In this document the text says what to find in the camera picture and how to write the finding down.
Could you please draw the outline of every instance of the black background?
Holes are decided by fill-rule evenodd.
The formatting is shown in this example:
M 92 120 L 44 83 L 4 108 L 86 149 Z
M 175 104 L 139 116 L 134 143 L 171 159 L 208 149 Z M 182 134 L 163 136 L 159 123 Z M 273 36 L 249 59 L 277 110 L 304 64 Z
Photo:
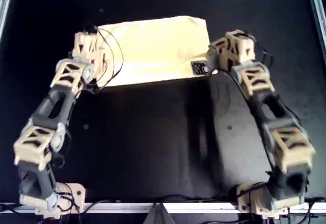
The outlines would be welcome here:
M 19 181 L 8 153 L 12 143 L 83 23 L 175 15 L 206 19 L 211 40 L 226 30 L 250 30 L 274 53 L 272 81 L 303 119 L 318 152 L 308 194 L 326 195 L 320 174 L 326 150 L 324 66 L 308 0 L 12 0 L 0 46 L 5 81 L 0 85 L 5 97 L 0 156 L 7 177 L 0 183 L 2 201 L 17 200 Z M 172 193 L 221 196 L 237 183 L 267 178 L 267 161 L 246 104 L 221 76 L 82 94 L 70 131 L 71 151 L 56 178 L 82 183 L 89 189 L 88 201 Z

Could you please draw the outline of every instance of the robotic arm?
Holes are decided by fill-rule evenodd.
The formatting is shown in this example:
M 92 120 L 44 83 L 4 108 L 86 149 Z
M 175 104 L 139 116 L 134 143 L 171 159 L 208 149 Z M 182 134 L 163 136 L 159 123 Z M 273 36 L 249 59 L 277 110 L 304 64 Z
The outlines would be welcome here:
M 14 144 L 14 163 L 21 178 L 20 203 L 35 206 L 36 214 L 59 218 L 71 208 L 72 213 L 83 210 L 85 189 L 80 184 L 57 183 L 51 160 L 63 146 L 80 92 L 93 80 L 99 81 L 107 70 L 105 57 L 110 55 L 106 55 L 109 50 L 103 40 L 99 42 L 101 38 L 99 33 L 75 35 L 73 58 L 58 62 L 47 97 Z M 268 68 L 254 61 L 254 46 L 255 39 L 245 32 L 227 32 L 210 45 L 205 61 L 191 65 L 198 76 L 215 70 L 226 72 L 243 91 L 274 164 L 268 182 L 236 186 L 234 201 L 241 212 L 278 218 L 287 214 L 287 207 L 303 203 L 315 150 L 304 128 L 276 94 Z M 271 116 L 264 109 L 266 105 Z
M 73 58 L 57 63 L 48 95 L 29 118 L 14 144 L 14 163 L 21 178 L 20 203 L 35 206 L 37 214 L 46 216 L 51 213 L 51 216 L 59 218 L 60 214 L 72 208 L 69 207 L 71 200 L 76 202 L 73 213 L 83 209 L 85 189 L 80 184 L 57 183 L 51 160 L 63 146 L 72 109 L 80 92 L 93 79 L 102 77 L 106 70 L 106 49 L 99 45 L 99 38 L 97 34 L 75 35 Z
M 265 219 L 279 218 L 287 214 L 288 207 L 304 202 L 315 149 L 304 128 L 275 92 L 268 68 L 254 62 L 255 42 L 243 31 L 227 32 L 210 46 L 207 67 L 210 71 L 225 71 L 238 81 L 267 156 L 274 162 L 268 182 L 235 187 L 237 208 Z

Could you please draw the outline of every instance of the folded cloth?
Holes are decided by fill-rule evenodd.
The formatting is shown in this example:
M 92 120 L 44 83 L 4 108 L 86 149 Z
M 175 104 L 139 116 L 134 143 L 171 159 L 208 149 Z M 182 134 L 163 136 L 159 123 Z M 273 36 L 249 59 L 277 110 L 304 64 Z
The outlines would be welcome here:
M 105 57 L 107 68 L 99 87 L 195 77 L 191 61 L 206 60 L 209 37 L 204 19 L 178 16 L 98 28 L 107 44 L 101 36 L 98 42 L 110 56 Z M 113 74 L 117 76 L 106 84 Z

